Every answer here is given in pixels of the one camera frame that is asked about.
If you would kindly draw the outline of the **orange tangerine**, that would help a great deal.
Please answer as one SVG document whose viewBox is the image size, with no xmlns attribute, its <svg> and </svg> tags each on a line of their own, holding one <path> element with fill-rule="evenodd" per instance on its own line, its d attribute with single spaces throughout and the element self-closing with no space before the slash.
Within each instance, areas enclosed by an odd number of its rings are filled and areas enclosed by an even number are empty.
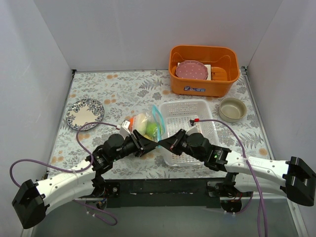
<svg viewBox="0 0 316 237">
<path fill-rule="evenodd" d="M 130 125 L 131 125 L 131 126 L 134 124 L 134 120 L 135 120 L 135 117 L 131 117 L 131 118 L 130 118 L 129 121 L 130 121 Z"/>
</svg>

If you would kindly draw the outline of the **white radish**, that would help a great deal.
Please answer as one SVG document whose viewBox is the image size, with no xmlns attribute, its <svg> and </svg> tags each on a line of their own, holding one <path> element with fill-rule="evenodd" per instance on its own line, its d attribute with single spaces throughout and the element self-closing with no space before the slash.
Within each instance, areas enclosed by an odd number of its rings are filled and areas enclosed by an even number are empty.
<svg viewBox="0 0 316 237">
<path fill-rule="evenodd" d="M 148 123 L 148 116 L 146 113 L 140 113 L 133 117 L 132 130 L 137 130 L 141 135 L 145 135 Z"/>
</svg>

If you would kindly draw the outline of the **green bell pepper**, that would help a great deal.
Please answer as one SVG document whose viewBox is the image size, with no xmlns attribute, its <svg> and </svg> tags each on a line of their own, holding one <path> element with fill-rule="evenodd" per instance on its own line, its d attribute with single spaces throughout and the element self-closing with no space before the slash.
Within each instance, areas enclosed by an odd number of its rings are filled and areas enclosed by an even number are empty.
<svg viewBox="0 0 316 237">
<path fill-rule="evenodd" d="M 146 135 L 157 139 L 158 137 L 158 131 L 160 131 L 160 125 L 154 122 L 149 122 L 146 127 Z"/>
</svg>

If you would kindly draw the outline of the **clear zip top bag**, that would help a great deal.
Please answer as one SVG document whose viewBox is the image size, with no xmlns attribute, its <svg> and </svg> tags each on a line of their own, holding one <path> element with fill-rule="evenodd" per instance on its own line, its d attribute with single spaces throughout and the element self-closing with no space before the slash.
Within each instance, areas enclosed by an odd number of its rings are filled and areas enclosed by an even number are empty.
<svg viewBox="0 0 316 237">
<path fill-rule="evenodd" d="M 156 106 L 124 120 L 121 127 L 123 131 L 120 133 L 123 137 L 137 130 L 142 136 L 154 142 L 160 141 L 165 133 L 163 116 Z"/>
</svg>

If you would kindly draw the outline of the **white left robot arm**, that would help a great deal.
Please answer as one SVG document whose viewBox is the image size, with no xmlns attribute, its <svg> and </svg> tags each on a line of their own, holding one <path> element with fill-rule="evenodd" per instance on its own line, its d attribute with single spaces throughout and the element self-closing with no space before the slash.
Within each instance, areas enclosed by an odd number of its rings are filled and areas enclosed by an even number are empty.
<svg viewBox="0 0 316 237">
<path fill-rule="evenodd" d="M 105 197 L 109 189 L 102 174 L 112 169 L 115 161 L 130 154 L 140 157 L 157 146 L 157 142 L 145 138 L 137 130 L 126 137 L 113 134 L 72 169 L 45 180 L 25 181 L 12 201 L 22 227 L 34 227 L 49 212 L 74 199 L 90 195 Z"/>
</svg>

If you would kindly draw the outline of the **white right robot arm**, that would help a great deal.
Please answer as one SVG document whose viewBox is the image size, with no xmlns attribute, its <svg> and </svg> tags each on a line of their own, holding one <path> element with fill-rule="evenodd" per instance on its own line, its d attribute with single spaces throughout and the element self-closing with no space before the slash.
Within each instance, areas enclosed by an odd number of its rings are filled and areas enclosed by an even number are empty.
<svg viewBox="0 0 316 237">
<path fill-rule="evenodd" d="M 190 155 L 211 170 L 235 173 L 235 179 L 223 184 L 229 196 L 252 191 L 250 183 L 254 182 L 265 193 L 285 196 L 303 206 L 314 205 L 316 173 L 301 158 L 291 157 L 289 161 L 244 158 L 228 148 L 211 144 L 201 133 L 188 135 L 183 129 L 159 144 L 175 155 Z"/>
</svg>

